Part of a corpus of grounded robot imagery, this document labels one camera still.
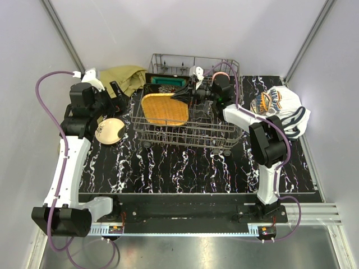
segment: wire dish rack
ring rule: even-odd
[[[200,66],[206,72],[224,60],[232,65],[236,74],[233,74],[226,64],[221,64],[204,78],[202,86],[205,88],[210,87],[211,77],[216,72],[229,74],[232,78],[231,81],[234,81],[233,76],[237,76],[240,92],[237,98],[238,102],[241,103],[243,99],[242,77],[240,76],[240,65],[234,60],[153,54],[149,72],[161,75],[188,76],[192,66]],[[138,138],[145,148],[151,147],[153,143],[206,147],[212,149],[213,154],[219,154],[223,151],[225,156],[229,156],[231,148],[238,143],[242,136],[242,129],[217,118],[211,111],[211,101],[194,100],[190,104],[188,112],[189,119],[186,122],[181,122],[181,126],[171,126],[165,119],[153,119],[166,122],[164,126],[155,126],[148,122],[140,104],[137,111],[132,111],[131,119],[134,124],[134,130],[138,133]]]

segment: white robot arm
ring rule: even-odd
[[[79,72],[74,76],[80,78]],[[60,153],[54,179],[50,191],[42,207],[34,207],[31,218],[47,233],[49,212],[54,199],[56,205],[51,219],[52,235],[87,236],[91,223],[113,213],[113,199],[96,197],[87,203],[79,203],[79,185],[82,168],[90,150],[91,141],[98,127],[98,120],[103,115],[111,115],[123,111],[126,103],[122,100],[116,82],[111,82],[116,98],[112,99],[103,84],[96,77],[96,70],[87,70],[81,83],[71,86],[70,99],[61,127],[68,142],[67,157],[65,142],[60,140]],[[56,189],[63,169],[63,160],[67,158],[63,171],[60,192]]]
[[[241,129],[250,133],[250,126],[254,123],[260,123],[261,121],[255,119],[254,117],[249,116],[248,114],[238,110],[235,104],[232,104],[226,107],[223,110],[223,117],[226,122],[232,123],[236,126],[239,126]],[[273,185],[274,185],[274,169],[280,164],[277,162],[273,164],[271,167],[267,167],[266,165],[259,165],[259,188],[257,192],[258,199],[264,205],[271,205],[275,203],[278,198],[274,193]],[[280,169],[277,172],[277,183],[276,189],[279,187],[279,176]]]
[[[280,204],[277,193],[279,187],[280,168],[277,167],[287,157],[287,148],[284,138],[271,126],[248,110],[237,109],[231,102],[230,94],[233,87],[230,85],[230,78],[227,74],[219,72],[213,75],[210,90],[201,90],[200,86],[203,79],[203,69],[201,67],[192,67],[190,69],[192,79],[192,90],[186,90],[192,96],[202,99],[213,100],[212,110],[217,117],[224,119],[228,123],[239,126],[250,134],[252,154],[259,163],[259,189],[257,197],[259,204],[256,206],[259,217],[269,216],[276,211]],[[267,118],[283,133],[282,123],[278,117]]]

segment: gray wall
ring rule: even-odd
[[[311,111],[306,136],[326,198],[359,265],[359,1],[337,1],[289,85]]]
[[[37,102],[35,83],[45,73],[75,66],[40,1],[1,1],[0,36],[0,268],[19,269],[35,231],[31,210],[49,191],[59,143]],[[75,82],[59,75],[42,85],[44,101],[58,119]]]
[[[325,0],[52,0],[87,68],[149,66],[153,53],[226,57],[285,75]]]

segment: yellow tray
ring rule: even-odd
[[[142,109],[149,123],[181,126],[188,121],[188,105],[171,99],[172,95],[147,94],[142,98]]]

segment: small plate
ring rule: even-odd
[[[100,122],[95,131],[96,139],[105,145],[111,145],[120,141],[125,134],[125,124],[116,118],[105,119]]]

